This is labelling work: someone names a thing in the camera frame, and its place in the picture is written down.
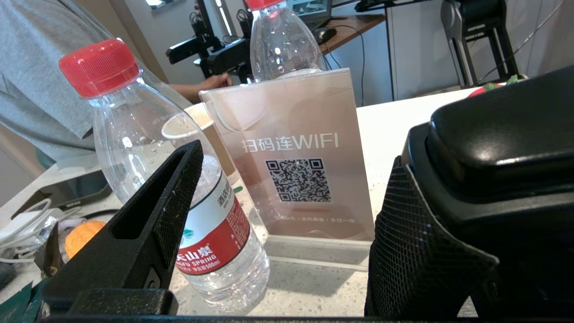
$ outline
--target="laptop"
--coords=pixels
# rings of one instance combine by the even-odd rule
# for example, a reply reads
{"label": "laptop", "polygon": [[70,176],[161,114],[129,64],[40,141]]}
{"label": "laptop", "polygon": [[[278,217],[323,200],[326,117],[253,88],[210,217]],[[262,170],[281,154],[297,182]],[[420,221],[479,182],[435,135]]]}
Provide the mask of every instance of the laptop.
{"label": "laptop", "polygon": [[332,4],[333,0],[287,0],[287,5],[311,32],[329,23]]}

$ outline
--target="person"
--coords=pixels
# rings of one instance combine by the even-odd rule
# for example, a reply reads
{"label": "person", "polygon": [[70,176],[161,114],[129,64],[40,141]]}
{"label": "person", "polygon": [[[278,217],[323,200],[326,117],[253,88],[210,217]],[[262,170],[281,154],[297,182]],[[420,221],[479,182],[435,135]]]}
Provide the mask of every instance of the person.
{"label": "person", "polygon": [[[0,30],[0,123],[54,161],[93,153],[94,112],[66,81],[58,61],[113,35],[74,0],[1,0]],[[138,65],[146,81],[163,86]],[[174,89],[197,102],[199,90],[230,85],[225,74],[195,86],[163,86],[160,91],[173,98]],[[185,104],[179,98],[174,101]]]}

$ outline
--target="black metal stand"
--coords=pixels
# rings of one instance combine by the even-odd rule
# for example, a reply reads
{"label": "black metal stand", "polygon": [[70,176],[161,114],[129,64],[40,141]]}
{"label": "black metal stand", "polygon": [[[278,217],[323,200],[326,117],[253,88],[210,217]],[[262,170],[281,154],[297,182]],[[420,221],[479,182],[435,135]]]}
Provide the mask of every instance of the black metal stand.
{"label": "black metal stand", "polygon": [[462,88],[478,85],[468,51],[468,42],[488,37],[499,79],[504,82],[518,74],[506,31],[505,0],[444,0],[441,20]]}

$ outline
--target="terrazzo countertop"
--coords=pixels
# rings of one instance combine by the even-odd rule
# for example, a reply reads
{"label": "terrazzo countertop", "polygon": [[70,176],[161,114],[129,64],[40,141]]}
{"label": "terrazzo countertop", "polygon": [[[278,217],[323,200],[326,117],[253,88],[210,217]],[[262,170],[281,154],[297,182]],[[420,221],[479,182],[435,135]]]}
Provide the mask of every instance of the terrazzo countertop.
{"label": "terrazzo countertop", "polygon": [[[357,109],[373,217],[382,207],[393,160],[402,152],[409,129],[428,122],[437,108],[463,99],[471,92],[472,89],[461,90]],[[0,208],[0,227],[4,227],[10,216],[39,188],[98,169],[95,155],[58,162]],[[257,236],[264,242],[267,239],[266,230],[245,190],[236,196],[249,215]],[[121,206],[112,194],[102,201],[84,206],[79,214],[119,209]],[[19,265],[17,271],[18,276],[0,293],[0,303],[30,281],[35,284],[40,280],[40,271],[36,266]],[[265,296],[254,308],[236,315],[360,317],[363,316],[366,286],[367,272],[364,271],[272,260]],[[178,270],[174,270],[170,290],[179,302],[178,315],[218,314],[207,306]],[[467,300],[459,315],[476,316],[470,300]]]}

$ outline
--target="orange object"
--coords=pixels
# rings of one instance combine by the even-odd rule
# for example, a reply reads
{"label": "orange object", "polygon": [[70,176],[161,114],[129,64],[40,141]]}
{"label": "orange object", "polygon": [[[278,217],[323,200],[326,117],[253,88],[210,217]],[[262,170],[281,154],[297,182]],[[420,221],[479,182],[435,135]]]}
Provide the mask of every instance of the orange object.
{"label": "orange object", "polygon": [[66,237],[66,254],[70,259],[90,241],[104,226],[105,222],[90,221],[77,226]]}

